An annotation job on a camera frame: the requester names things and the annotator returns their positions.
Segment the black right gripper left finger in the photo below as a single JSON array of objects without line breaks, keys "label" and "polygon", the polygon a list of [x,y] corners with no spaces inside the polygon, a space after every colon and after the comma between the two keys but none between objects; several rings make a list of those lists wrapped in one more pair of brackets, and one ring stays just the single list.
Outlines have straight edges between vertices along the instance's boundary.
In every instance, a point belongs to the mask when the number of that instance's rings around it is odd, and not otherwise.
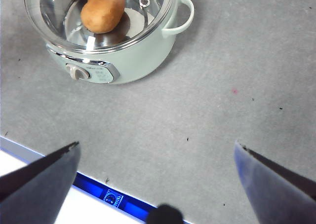
[{"label": "black right gripper left finger", "polygon": [[75,180],[80,146],[73,142],[0,178],[2,224],[53,224]]}]

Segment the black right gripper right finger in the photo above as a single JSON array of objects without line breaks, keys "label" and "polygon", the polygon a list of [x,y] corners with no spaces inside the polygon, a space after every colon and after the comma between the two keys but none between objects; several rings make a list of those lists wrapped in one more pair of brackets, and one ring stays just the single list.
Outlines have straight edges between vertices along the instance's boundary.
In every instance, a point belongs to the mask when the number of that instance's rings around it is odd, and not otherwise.
[{"label": "black right gripper right finger", "polygon": [[235,143],[241,185],[261,224],[314,224],[316,183]]}]

